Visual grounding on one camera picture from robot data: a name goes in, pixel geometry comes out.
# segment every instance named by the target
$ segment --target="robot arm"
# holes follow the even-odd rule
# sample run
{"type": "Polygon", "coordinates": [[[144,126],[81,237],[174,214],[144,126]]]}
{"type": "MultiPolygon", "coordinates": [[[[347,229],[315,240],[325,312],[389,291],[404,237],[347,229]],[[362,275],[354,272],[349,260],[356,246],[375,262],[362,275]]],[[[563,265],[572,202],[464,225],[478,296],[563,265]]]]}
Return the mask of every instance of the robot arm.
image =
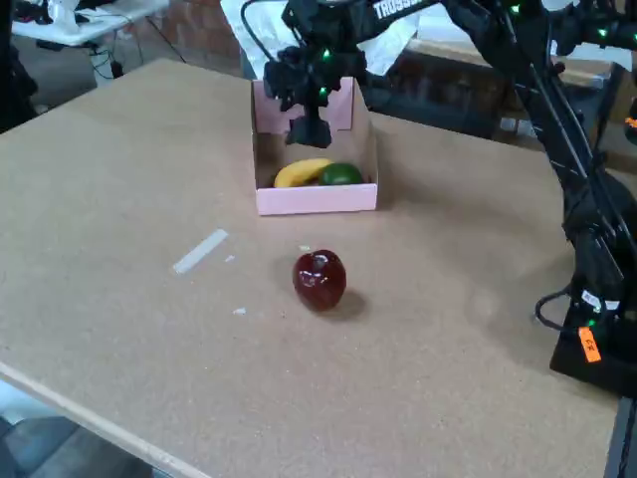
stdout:
{"type": "MultiPolygon", "coordinates": [[[[327,105],[329,92],[339,89],[342,77],[364,83],[366,62],[356,45],[434,3],[289,0],[283,19],[299,46],[279,52],[264,76],[267,92],[282,100],[282,111],[295,104],[305,107],[306,115],[292,122],[288,142],[327,147],[329,127],[320,119],[319,107],[327,105]]],[[[580,327],[590,326],[605,353],[627,360],[624,349],[634,346],[617,344],[628,334],[625,327],[635,323],[626,317],[637,311],[637,203],[605,171],[603,154],[591,147],[583,119],[573,110],[559,78],[563,65],[552,63],[550,46],[555,41],[562,55],[582,42],[637,49],[633,0],[625,14],[604,0],[581,0],[553,12],[540,0],[441,3],[483,58],[514,85],[563,190],[563,230],[575,250],[575,271],[564,290],[537,303],[537,317],[563,335],[576,335],[580,327]],[[541,314],[541,306],[560,295],[570,297],[568,327],[541,314]]],[[[632,378],[637,379],[637,355],[631,360],[632,378]]]]}

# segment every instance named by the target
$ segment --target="banana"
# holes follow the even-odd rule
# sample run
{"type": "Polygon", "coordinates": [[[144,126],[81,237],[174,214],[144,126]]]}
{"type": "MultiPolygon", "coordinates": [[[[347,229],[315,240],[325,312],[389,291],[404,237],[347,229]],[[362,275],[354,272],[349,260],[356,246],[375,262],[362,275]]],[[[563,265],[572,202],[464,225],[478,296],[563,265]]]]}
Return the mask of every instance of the banana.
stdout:
{"type": "Polygon", "coordinates": [[[332,164],[331,159],[303,159],[287,165],[275,179],[275,187],[298,187],[319,177],[320,172],[332,164]]]}

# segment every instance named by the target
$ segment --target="orange tag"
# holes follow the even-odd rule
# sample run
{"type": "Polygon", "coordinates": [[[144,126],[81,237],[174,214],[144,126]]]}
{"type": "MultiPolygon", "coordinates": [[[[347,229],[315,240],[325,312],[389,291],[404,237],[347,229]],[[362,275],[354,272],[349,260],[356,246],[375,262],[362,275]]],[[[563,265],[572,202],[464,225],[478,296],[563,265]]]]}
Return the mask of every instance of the orange tag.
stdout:
{"type": "Polygon", "coordinates": [[[597,342],[595,341],[595,337],[593,336],[593,332],[590,331],[590,328],[580,327],[579,339],[581,340],[581,346],[586,354],[586,360],[589,362],[600,361],[601,355],[599,354],[597,342]]]}

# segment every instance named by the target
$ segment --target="pink box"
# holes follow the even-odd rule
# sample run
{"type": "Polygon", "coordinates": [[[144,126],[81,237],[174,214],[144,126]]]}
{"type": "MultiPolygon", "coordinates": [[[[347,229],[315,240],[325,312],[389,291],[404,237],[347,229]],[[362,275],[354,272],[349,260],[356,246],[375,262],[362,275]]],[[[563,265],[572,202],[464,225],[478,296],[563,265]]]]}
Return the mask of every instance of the pink box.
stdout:
{"type": "Polygon", "coordinates": [[[280,101],[266,97],[263,82],[252,85],[252,127],[257,209],[262,216],[376,209],[378,162],[369,112],[356,81],[345,78],[320,116],[329,122],[332,143],[326,149],[286,144],[290,120],[303,114],[296,106],[281,113],[280,101]],[[362,172],[365,183],[348,186],[273,187],[277,173],[301,159],[326,157],[349,162],[362,172]]]}

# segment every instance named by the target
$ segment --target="apple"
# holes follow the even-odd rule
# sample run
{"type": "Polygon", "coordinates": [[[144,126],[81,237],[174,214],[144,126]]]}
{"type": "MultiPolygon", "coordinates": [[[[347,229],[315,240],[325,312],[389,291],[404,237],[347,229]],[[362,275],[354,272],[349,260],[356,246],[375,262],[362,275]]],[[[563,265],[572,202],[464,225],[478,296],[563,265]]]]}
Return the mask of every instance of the apple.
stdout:
{"type": "Polygon", "coordinates": [[[336,307],[347,284],[342,262],[325,249],[301,256],[292,280],[302,302],[317,312],[336,307]]]}

